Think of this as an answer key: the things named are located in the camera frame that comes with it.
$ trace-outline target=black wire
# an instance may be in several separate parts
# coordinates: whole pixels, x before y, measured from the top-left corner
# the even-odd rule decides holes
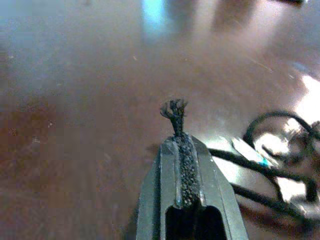
[[[262,123],[264,120],[273,117],[293,118],[311,135],[311,137],[320,140],[320,132],[314,130],[305,120],[303,120],[297,114],[289,111],[271,111],[258,116],[254,121],[250,123],[243,136],[243,140],[252,148],[255,148],[253,134],[257,125]]]
[[[234,193],[245,198],[251,199],[257,203],[265,205],[277,212],[287,214],[299,220],[306,220],[305,217],[300,213],[300,211],[292,204],[277,201],[268,196],[263,196],[257,192],[248,190],[242,186],[231,183]]]
[[[218,149],[208,149],[212,156],[225,159],[227,161],[230,161],[232,163],[235,163],[239,166],[242,166],[247,169],[254,170],[256,172],[259,172],[265,176],[268,177],[281,177],[281,178],[287,178],[292,179],[297,182],[303,182],[306,187],[306,199],[309,202],[314,202],[317,199],[317,183],[315,180],[313,180],[310,177],[307,176],[301,176],[297,174],[292,174],[283,170],[278,170],[275,168],[267,168],[263,167],[260,164],[249,161],[245,157],[233,154],[232,152],[218,150]]]

